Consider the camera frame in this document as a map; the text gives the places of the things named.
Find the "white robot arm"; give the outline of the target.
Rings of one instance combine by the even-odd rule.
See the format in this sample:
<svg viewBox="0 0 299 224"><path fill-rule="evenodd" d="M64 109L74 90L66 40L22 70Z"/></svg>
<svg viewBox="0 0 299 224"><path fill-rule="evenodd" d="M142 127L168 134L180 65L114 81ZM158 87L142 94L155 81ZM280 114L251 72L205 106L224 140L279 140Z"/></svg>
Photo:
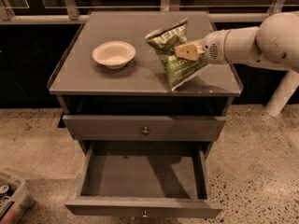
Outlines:
<svg viewBox="0 0 299 224"><path fill-rule="evenodd" d="M277 13L260 26L220 30L174 47L179 58L299 71L299 16Z"/></svg>

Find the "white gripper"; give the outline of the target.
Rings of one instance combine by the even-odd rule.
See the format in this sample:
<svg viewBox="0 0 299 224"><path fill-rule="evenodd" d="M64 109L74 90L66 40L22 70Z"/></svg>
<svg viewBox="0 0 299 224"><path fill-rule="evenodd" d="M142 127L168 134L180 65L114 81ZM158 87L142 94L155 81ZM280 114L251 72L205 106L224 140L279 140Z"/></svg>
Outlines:
<svg viewBox="0 0 299 224"><path fill-rule="evenodd" d="M225 57L225 43L230 30L220 30L208 34L203 39L190 41L174 47L177 57L197 61L202 55L203 59L210 64L228 63Z"/></svg>

